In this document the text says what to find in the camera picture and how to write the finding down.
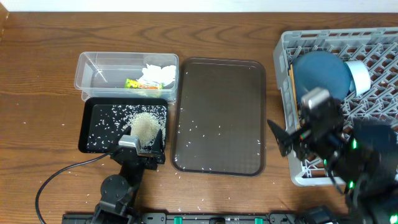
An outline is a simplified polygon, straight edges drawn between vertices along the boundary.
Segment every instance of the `plastic tray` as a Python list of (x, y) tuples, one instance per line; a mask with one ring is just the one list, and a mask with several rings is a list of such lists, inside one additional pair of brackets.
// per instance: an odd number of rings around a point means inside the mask
[[(126, 89), (127, 78), (138, 79), (149, 65), (175, 65), (175, 82), (161, 90)], [(90, 97), (162, 98), (174, 103), (178, 88), (178, 57), (175, 54), (83, 52), (78, 61), (75, 88), (86, 101)]]
[[(129, 106), (140, 107), (132, 110)], [(163, 139), (166, 139), (168, 109), (167, 102), (165, 100), (94, 97), (88, 99), (85, 103), (78, 144), (79, 150), (85, 153), (107, 152), (107, 148), (111, 142), (123, 133), (122, 127), (128, 122), (128, 120), (124, 120), (123, 118), (134, 111), (138, 113), (143, 112), (143, 106), (156, 106), (157, 108), (155, 109), (155, 112), (158, 112), (158, 114), (164, 114), (162, 115), (162, 118), (165, 119), (165, 133), (163, 133)]]
[(260, 174), (266, 162), (264, 67), (191, 58), (180, 84), (173, 166), (207, 174)]
[[(356, 97), (355, 93), (348, 95), (341, 106), (346, 133), (352, 129), (353, 118), (384, 120), (398, 131), (398, 27), (391, 27), (300, 30), (282, 34), (274, 50), (274, 65), (288, 132), (295, 130), (298, 117), (287, 70), (294, 59), (314, 50), (331, 52), (343, 61), (362, 60), (370, 71), (371, 89), (362, 96)], [(294, 153), (289, 154), (288, 158), (290, 176), (295, 185), (331, 184), (319, 158), (301, 162)], [(336, 181), (344, 183), (338, 177)]]

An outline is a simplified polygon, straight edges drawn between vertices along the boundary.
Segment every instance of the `white wall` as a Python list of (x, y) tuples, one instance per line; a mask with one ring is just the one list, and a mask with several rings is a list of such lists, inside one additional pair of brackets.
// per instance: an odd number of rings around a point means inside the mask
[(0, 2), (11, 12), (398, 12), (398, 0), (0, 0)]

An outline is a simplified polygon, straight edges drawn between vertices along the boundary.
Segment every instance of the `clear plastic container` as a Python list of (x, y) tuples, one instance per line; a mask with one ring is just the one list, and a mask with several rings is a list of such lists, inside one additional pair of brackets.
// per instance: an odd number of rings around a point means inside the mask
[[(137, 80), (148, 65), (175, 65), (175, 81), (161, 90), (125, 88), (126, 79)], [(175, 54), (129, 52), (83, 52), (78, 61), (75, 88), (81, 98), (124, 97), (163, 98), (174, 103), (178, 88), (178, 56)]]

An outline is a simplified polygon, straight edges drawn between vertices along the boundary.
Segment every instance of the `green light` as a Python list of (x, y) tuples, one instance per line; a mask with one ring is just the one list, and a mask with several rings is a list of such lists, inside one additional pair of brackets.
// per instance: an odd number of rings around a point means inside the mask
[(354, 182), (350, 181), (349, 184), (348, 184), (348, 187), (349, 187), (350, 189), (353, 189), (353, 188), (355, 187)]
[(391, 224), (396, 224), (396, 223), (398, 223), (398, 215), (392, 215), (392, 216), (390, 217), (390, 223), (391, 223)]
[(355, 140), (355, 139), (353, 139), (353, 149), (356, 149), (356, 148), (357, 148), (357, 146), (358, 146), (358, 144), (357, 144), (356, 140)]

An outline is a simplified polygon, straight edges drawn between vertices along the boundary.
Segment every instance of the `green connector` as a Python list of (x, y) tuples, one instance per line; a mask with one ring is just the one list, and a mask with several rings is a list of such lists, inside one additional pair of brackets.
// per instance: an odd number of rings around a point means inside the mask
[(396, 224), (396, 223), (398, 223), (398, 214), (397, 214), (397, 215), (391, 215), (391, 217), (390, 217), (390, 223), (391, 223), (391, 224)]
[(353, 189), (354, 187), (355, 187), (354, 182), (353, 182), (353, 181), (350, 181), (349, 184), (348, 184), (348, 188), (349, 188), (349, 189)]
[(262, 218), (255, 218), (254, 219), (254, 224), (263, 224), (264, 221), (262, 220)]
[(182, 224), (182, 217), (174, 217), (174, 224)]
[(358, 147), (358, 143), (356, 142), (355, 139), (353, 139), (352, 147), (353, 149), (356, 149)]

